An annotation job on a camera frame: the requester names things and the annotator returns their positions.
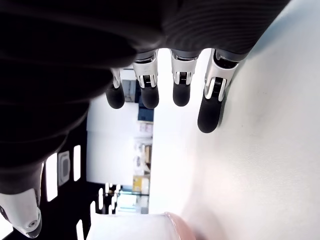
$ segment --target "fluorescent light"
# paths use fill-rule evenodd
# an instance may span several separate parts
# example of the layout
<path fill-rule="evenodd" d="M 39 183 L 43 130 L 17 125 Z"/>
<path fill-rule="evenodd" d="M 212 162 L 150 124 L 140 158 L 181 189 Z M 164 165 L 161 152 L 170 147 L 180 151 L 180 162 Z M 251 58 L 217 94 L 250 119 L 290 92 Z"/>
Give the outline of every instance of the fluorescent light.
<path fill-rule="evenodd" d="M 111 205 L 109 205 L 109 211 L 108 211 L 108 214 L 109 214 L 109 215 L 112 215 L 112 206 L 111 206 Z"/>
<path fill-rule="evenodd" d="M 81 219 L 76 224 L 76 236 L 77 236 L 78 240 L 85 240 L 84 227 L 82 225 L 82 220 Z"/>
<path fill-rule="evenodd" d="M 115 197 L 114 196 L 111 198 L 111 207 L 112 207 L 112 210 L 115 209 Z"/>
<path fill-rule="evenodd" d="M 91 226 L 95 223 L 96 221 L 96 202 L 93 201 L 90 204 L 90 219 L 91 219 Z"/>
<path fill-rule="evenodd" d="M 46 200 L 50 202 L 58 196 L 57 154 L 52 154 L 45 163 Z"/>
<path fill-rule="evenodd" d="M 10 233 L 13 232 L 14 228 L 8 222 L 5 220 L 5 218 L 0 214 L 0 240 L 4 239 L 6 236 L 8 236 Z"/>
<path fill-rule="evenodd" d="M 104 206 L 104 190 L 102 188 L 99 189 L 99 209 L 101 210 Z"/>
<path fill-rule="evenodd" d="M 108 182 L 105 184 L 105 193 L 106 194 L 109 193 L 109 183 Z"/>
<path fill-rule="evenodd" d="M 121 185 L 120 184 L 117 184 L 116 187 L 115 187 L 115 193 L 119 193 L 119 190 L 121 188 Z"/>
<path fill-rule="evenodd" d="M 81 177 L 81 146 L 73 148 L 73 180 L 76 182 Z"/>
<path fill-rule="evenodd" d="M 96 202 L 93 201 L 91 204 L 90 204 L 90 214 L 93 215 L 96 213 Z"/>

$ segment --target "white wall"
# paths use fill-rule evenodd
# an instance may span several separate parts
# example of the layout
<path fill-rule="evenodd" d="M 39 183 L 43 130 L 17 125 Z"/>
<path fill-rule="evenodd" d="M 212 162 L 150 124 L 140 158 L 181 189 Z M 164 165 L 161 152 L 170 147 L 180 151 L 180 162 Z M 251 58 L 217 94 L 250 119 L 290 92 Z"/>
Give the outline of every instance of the white wall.
<path fill-rule="evenodd" d="M 197 240 L 319 239 L 319 12 L 318 0 L 290 3 L 234 76 L 210 134 L 197 127 L 210 51 L 183 108 L 159 51 L 150 213 L 179 214 Z"/>
<path fill-rule="evenodd" d="M 137 103 L 126 102 L 121 109 L 113 109 L 105 94 L 91 102 L 87 119 L 87 181 L 132 186 L 137 119 Z"/>

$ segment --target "black fingertip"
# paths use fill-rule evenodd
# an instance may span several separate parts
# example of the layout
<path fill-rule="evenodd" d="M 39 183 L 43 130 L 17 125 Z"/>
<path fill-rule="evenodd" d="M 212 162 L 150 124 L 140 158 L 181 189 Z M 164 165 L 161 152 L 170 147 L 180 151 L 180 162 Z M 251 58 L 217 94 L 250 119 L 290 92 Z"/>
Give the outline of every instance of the black fingertip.
<path fill-rule="evenodd" d="M 173 101 L 175 105 L 184 107 L 190 100 L 190 84 L 173 83 Z"/>
<path fill-rule="evenodd" d="M 206 99 L 203 95 L 198 115 L 198 127 L 201 132 L 208 134 L 218 126 L 222 102 L 217 97 Z"/>
<path fill-rule="evenodd" d="M 158 86 L 141 88 L 143 105 L 148 109 L 154 109 L 159 104 Z"/>
<path fill-rule="evenodd" d="M 112 84 L 105 92 L 106 99 L 113 109 L 120 109 L 125 104 L 125 94 L 122 84 L 118 88 L 114 88 Z"/>

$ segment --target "white table surface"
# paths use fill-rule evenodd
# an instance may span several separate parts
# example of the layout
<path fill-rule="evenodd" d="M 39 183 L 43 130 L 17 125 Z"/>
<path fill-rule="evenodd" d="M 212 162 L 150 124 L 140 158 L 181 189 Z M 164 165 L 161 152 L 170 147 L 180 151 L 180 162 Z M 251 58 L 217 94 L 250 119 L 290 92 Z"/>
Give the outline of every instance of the white table surface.
<path fill-rule="evenodd" d="M 210 50 L 186 107 L 159 51 L 150 213 L 182 216 L 197 240 L 320 238 L 319 12 L 319 1 L 291 2 L 241 64 L 211 134 L 197 127 Z"/>

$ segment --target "pink object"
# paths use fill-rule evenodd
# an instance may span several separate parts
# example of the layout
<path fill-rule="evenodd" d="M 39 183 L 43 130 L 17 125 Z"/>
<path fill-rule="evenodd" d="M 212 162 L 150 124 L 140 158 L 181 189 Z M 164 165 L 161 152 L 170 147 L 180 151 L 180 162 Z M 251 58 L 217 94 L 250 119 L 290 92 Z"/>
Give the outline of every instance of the pink object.
<path fill-rule="evenodd" d="M 179 236 L 179 240 L 196 240 L 196 237 L 191 228 L 181 217 L 171 212 L 165 212 L 164 214 L 170 218 L 172 224 L 175 227 L 176 233 Z"/>

